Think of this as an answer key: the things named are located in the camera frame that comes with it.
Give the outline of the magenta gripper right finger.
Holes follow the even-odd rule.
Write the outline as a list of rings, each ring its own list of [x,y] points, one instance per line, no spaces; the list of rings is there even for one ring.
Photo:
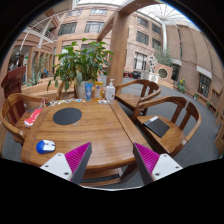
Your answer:
[[[158,154],[138,143],[133,144],[133,154],[145,185],[182,169],[168,154]]]

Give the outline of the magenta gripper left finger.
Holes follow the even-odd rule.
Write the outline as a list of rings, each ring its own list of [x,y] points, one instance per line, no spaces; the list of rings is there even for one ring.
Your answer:
[[[66,154],[55,154],[41,169],[79,185],[91,153],[92,144],[88,142]]]

